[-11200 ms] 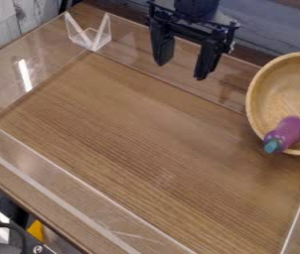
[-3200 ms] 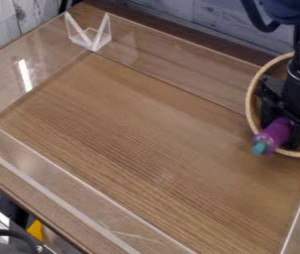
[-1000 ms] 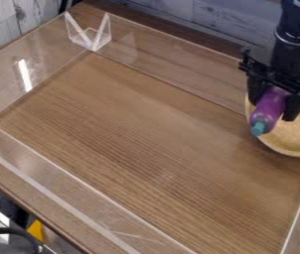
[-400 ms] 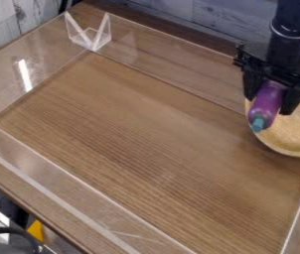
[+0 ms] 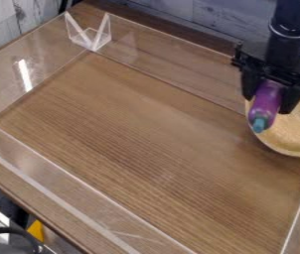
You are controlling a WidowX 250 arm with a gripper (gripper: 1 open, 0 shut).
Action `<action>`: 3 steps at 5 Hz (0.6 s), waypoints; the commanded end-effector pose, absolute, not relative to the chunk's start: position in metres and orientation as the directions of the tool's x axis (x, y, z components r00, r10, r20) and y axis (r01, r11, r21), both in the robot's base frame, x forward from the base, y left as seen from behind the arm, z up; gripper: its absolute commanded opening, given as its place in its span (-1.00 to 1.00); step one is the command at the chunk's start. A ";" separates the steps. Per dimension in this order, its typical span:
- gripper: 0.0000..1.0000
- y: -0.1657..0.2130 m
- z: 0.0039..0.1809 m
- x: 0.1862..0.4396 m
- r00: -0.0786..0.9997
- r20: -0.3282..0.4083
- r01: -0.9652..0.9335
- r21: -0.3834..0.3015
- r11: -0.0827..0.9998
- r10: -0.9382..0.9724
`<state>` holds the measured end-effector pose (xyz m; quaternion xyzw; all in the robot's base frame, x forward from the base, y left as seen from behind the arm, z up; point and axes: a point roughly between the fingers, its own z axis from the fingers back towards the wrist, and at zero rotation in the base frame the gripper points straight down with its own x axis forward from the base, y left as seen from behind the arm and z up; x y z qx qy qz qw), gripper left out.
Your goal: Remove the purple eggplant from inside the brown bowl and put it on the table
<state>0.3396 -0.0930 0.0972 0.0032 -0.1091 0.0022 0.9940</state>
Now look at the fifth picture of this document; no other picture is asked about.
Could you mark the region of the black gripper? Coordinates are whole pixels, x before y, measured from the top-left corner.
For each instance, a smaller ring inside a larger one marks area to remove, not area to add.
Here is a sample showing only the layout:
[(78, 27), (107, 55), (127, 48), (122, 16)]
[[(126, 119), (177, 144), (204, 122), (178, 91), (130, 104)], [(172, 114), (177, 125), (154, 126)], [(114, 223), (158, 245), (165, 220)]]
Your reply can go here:
[(300, 102), (300, 59), (295, 67), (273, 65), (265, 60), (265, 48), (267, 44), (259, 42), (238, 43), (234, 47), (230, 63), (241, 72), (241, 94), (251, 100), (264, 79), (281, 83), (279, 113), (289, 114)]

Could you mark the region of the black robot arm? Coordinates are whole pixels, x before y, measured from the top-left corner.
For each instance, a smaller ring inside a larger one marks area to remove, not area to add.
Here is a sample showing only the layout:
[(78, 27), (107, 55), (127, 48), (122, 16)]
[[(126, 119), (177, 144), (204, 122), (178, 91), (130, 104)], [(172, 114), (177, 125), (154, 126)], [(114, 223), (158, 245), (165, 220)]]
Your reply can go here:
[(234, 47), (232, 64), (241, 72), (241, 94), (251, 100), (265, 80), (283, 86), (279, 113), (289, 114), (300, 102), (300, 0), (277, 0), (268, 23), (269, 37)]

